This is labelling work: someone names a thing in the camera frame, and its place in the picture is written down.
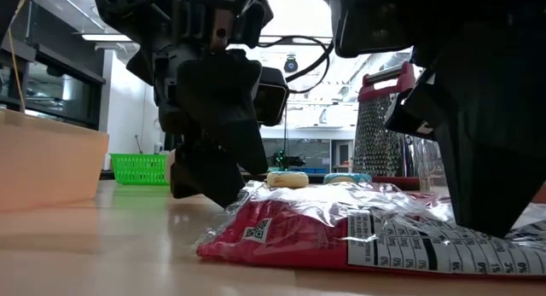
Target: table surface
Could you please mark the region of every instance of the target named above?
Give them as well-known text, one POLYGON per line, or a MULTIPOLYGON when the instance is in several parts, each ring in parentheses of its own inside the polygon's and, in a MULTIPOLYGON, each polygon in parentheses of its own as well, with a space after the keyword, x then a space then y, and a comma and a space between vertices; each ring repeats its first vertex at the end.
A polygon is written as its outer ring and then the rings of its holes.
POLYGON ((194 243, 222 210, 167 187, 101 181, 95 200, 0 214, 0 294, 530 295, 539 281, 204 264, 194 243))

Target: green basket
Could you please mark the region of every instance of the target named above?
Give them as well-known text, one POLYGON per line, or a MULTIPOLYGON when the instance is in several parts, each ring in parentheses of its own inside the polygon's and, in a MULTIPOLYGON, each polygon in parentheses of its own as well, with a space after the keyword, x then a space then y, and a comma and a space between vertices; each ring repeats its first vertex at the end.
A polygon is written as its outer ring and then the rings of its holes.
POLYGON ((121 184, 167 185, 166 155, 110 154, 113 174, 121 184))

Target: red snack bag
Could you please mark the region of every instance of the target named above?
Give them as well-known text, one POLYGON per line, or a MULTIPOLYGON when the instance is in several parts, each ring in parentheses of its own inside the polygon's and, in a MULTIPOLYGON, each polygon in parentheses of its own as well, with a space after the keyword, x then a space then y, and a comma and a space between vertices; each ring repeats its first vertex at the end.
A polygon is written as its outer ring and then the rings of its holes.
POLYGON ((198 246, 199 256, 260 266, 546 276, 540 249, 546 222, 500 240, 457 227, 445 203, 390 185, 291 190, 251 184, 224 225, 198 246))

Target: fluorescent light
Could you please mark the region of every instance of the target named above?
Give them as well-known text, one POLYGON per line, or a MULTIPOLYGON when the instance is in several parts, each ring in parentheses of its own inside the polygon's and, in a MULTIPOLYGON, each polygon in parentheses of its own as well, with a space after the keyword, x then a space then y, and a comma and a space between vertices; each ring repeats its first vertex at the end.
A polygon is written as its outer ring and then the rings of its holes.
POLYGON ((129 37, 122 34, 82 34, 82 38, 96 42, 133 42, 129 37))

